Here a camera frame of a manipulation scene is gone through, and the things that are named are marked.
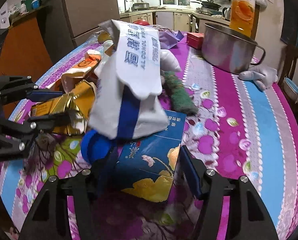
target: pot handle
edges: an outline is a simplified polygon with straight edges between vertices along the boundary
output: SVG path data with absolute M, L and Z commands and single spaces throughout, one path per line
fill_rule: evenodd
M 224 7 L 223 9 L 222 9 L 222 16 L 224 17 L 225 16 L 225 10 L 227 9 L 228 7 Z
M 257 46 L 258 48 L 262 49 L 264 52 L 263 52 L 262 57 L 261 57 L 261 59 L 259 60 L 258 63 L 250 63 L 250 65 L 252 65 L 252 66 L 260 65 L 260 64 L 264 61 L 265 56 L 266 56 L 266 51 L 265 51 L 265 49 L 264 49 L 263 47 L 259 46 L 259 45 L 256 45 L 256 46 Z

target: red ball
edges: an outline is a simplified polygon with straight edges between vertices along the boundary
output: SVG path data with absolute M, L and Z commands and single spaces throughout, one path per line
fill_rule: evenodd
M 137 20 L 133 22 L 134 24 L 142 25 L 142 26 L 148 26 L 150 23 L 148 23 L 146 20 Z

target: wok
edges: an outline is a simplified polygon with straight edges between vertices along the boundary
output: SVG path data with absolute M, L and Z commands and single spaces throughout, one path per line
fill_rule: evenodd
M 204 7 L 204 8 L 218 11 L 219 8 L 221 7 L 221 5 L 214 3 L 213 0 L 207 0 L 207 1 L 197 0 L 197 1 L 198 2 L 195 2 L 195 1 L 193 1 L 193 2 L 200 3 L 202 5 L 202 7 Z

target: floral tablecloth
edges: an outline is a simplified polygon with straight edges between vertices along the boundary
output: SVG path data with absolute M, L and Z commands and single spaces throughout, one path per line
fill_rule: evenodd
M 187 117 L 182 144 L 223 176 L 246 174 L 264 201 L 279 239 L 286 239 L 298 224 L 298 127 L 286 99 L 276 84 L 262 93 L 252 82 L 211 66 L 185 40 L 170 51 L 182 68 L 177 75 L 199 112 Z M 93 40 L 84 43 L 37 84 L 43 88 L 59 79 L 88 49 L 101 50 L 102 46 Z M 165 109 L 170 109 L 164 93 L 159 99 Z M 31 101 L 21 101 L 10 119 L 23 122 L 32 105 Z M 0 163 L 1 198 L 19 231 L 48 176 L 66 178 L 89 167 L 81 156 L 80 141 L 81 137 L 65 138 L 52 153 L 35 147 L 27 160 Z M 93 208 L 104 239 L 171 240 L 190 237 L 201 206 L 202 201 L 192 197 L 177 166 L 166 202 L 150 203 L 122 192 L 108 192 Z M 78 240 L 71 197 L 68 213 L 72 238 Z M 219 240 L 225 238 L 228 213 L 229 199 L 225 197 Z

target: green fuzzy object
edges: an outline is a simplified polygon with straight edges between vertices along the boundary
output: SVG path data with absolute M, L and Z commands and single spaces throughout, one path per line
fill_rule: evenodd
M 192 103 L 184 85 L 174 72 L 165 71 L 163 76 L 165 78 L 164 88 L 171 99 L 173 110 L 187 115 L 197 114 L 198 108 Z

